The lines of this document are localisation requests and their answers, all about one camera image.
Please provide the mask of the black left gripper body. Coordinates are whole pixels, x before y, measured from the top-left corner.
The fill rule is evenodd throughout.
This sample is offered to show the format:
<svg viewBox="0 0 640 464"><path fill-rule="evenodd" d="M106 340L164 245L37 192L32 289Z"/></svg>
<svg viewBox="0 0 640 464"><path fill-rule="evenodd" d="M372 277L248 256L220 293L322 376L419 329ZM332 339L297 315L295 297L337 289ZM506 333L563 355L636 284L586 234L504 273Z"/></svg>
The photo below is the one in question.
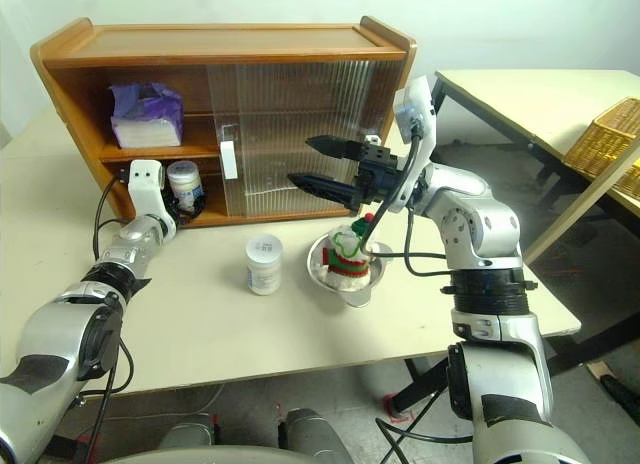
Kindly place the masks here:
<svg viewBox="0 0 640 464"><path fill-rule="evenodd" d="M179 208L179 201L174 196L171 188L164 188L162 190L162 199L163 199L166 211L174 220L186 219L187 215L183 210Z"/></svg>

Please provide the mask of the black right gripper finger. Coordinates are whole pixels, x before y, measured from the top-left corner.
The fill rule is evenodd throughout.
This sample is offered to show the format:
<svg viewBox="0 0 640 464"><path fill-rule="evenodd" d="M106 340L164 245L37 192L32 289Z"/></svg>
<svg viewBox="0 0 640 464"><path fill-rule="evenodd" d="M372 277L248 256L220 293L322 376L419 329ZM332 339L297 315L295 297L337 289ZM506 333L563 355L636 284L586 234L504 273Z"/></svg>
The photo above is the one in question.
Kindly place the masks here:
<svg viewBox="0 0 640 464"><path fill-rule="evenodd" d="M322 175L289 173L288 179L305 193L336 203L350 203L355 194L353 186Z"/></svg>
<svg viewBox="0 0 640 464"><path fill-rule="evenodd" d="M336 159L360 160L363 144L331 135L307 138L305 143L324 156Z"/></svg>

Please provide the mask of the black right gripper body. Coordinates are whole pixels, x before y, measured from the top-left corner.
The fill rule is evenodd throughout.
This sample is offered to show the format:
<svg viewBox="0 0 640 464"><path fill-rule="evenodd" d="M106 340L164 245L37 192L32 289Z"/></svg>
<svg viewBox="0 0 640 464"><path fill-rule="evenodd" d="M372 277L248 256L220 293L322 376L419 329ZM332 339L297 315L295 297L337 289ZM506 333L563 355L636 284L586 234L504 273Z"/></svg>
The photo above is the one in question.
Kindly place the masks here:
<svg viewBox="0 0 640 464"><path fill-rule="evenodd" d="M381 145L358 143L354 156L358 167L350 209L356 211L363 204L376 202L391 210L393 205L400 204L402 188L415 160L414 149L400 157Z"/></svg>

